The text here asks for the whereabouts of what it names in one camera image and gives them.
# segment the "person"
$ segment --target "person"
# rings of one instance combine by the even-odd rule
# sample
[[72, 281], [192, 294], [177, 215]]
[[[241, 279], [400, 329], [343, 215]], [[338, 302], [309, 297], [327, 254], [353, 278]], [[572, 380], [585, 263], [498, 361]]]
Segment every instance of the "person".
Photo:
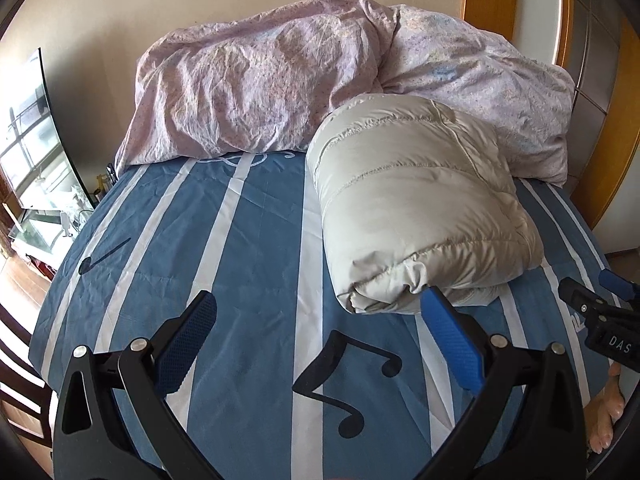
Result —
[[620, 364], [609, 367], [609, 379], [602, 391], [584, 407], [587, 444], [593, 452], [602, 453], [611, 445], [613, 424], [622, 416], [625, 399], [620, 393]]

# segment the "silver bolt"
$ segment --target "silver bolt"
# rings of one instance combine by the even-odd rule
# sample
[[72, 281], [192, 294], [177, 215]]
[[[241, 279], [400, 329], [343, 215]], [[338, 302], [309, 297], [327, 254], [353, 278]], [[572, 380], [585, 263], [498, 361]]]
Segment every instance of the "silver bolt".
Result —
[[134, 352], [141, 352], [146, 348], [146, 339], [142, 339], [141, 337], [138, 339], [134, 339], [129, 346]]
[[551, 343], [551, 350], [554, 354], [562, 355], [564, 354], [564, 346], [560, 343]]
[[80, 345], [74, 348], [74, 357], [82, 357], [86, 354], [86, 346]]
[[503, 336], [502, 334], [492, 335], [490, 341], [491, 341], [491, 344], [494, 345], [496, 348], [504, 348], [509, 344], [509, 342], [507, 341], [507, 338], [505, 338], [505, 336]]

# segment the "textured blue pad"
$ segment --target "textured blue pad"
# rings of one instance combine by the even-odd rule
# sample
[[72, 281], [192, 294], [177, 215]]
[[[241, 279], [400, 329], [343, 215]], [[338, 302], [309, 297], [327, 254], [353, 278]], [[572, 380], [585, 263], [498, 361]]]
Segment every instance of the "textured blue pad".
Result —
[[217, 314], [213, 294], [204, 294], [156, 362], [156, 393], [159, 397], [178, 391], [215, 325]]
[[613, 292], [622, 301], [628, 302], [640, 298], [640, 286], [620, 278], [620, 276], [611, 272], [609, 269], [602, 269], [600, 271], [598, 281], [600, 285], [608, 291]]
[[484, 385], [482, 354], [458, 322], [460, 314], [436, 287], [422, 293], [420, 311], [456, 381], [476, 396]]

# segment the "tv screen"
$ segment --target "tv screen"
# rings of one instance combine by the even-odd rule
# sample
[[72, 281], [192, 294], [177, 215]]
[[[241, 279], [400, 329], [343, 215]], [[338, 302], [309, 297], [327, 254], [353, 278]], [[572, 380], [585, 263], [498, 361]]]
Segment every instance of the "tv screen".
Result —
[[2, 84], [0, 114], [6, 129], [0, 134], [0, 166], [20, 205], [80, 219], [93, 207], [56, 130], [40, 49]]

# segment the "blue bed sheet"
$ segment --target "blue bed sheet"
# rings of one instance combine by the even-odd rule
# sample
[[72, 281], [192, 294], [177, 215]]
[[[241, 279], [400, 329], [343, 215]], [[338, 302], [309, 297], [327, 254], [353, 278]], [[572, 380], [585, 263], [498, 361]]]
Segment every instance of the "blue bed sheet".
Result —
[[[597, 283], [606, 262], [561, 189], [515, 182], [542, 236], [545, 261], [503, 286], [491, 305], [463, 311], [516, 346], [561, 342], [586, 402], [604, 386], [608, 362], [584, 346], [583, 319], [556, 289], [571, 276], [613, 303]], [[90, 269], [79, 274], [88, 257]], [[411, 479], [471, 400], [449, 377], [420, 317], [341, 309], [305, 158], [290, 152], [180, 158], [128, 170], [58, 271], [30, 360], [59, 390], [75, 346], [107, 351], [151, 336], [201, 289], [214, 293], [218, 320], [167, 402], [224, 478]], [[292, 391], [332, 331], [386, 352], [348, 343], [316, 390], [362, 414], [364, 426], [350, 438], [338, 430], [349, 413]], [[392, 376], [382, 368], [389, 353], [401, 360]], [[515, 388], [485, 460], [500, 449], [521, 397]], [[123, 395], [118, 402], [142, 456], [158, 463]]]

